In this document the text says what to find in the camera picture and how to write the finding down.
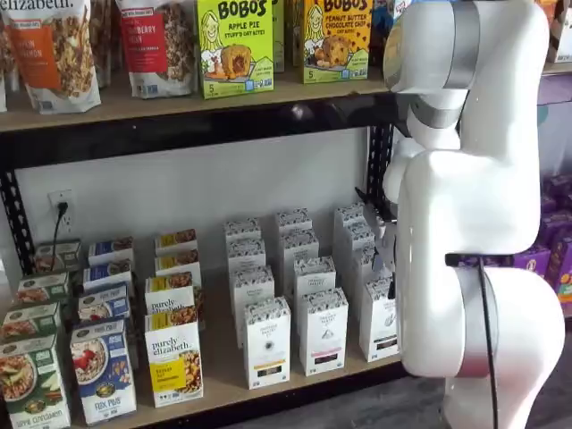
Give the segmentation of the dark gripper rail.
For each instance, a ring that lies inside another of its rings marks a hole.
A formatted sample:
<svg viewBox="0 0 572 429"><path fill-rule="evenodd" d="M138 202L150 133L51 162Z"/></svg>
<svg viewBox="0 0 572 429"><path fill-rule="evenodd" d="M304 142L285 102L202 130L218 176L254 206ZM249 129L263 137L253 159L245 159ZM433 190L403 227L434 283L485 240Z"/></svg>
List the dark gripper rail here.
<svg viewBox="0 0 572 429"><path fill-rule="evenodd" d="M380 235L374 242L372 269L375 274L391 279L387 298L393 300L396 293L395 276L392 275L395 273L397 206L385 196L378 198L373 194L366 194L358 187L355 187L355 191L366 208L385 223L379 228Z"/></svg>

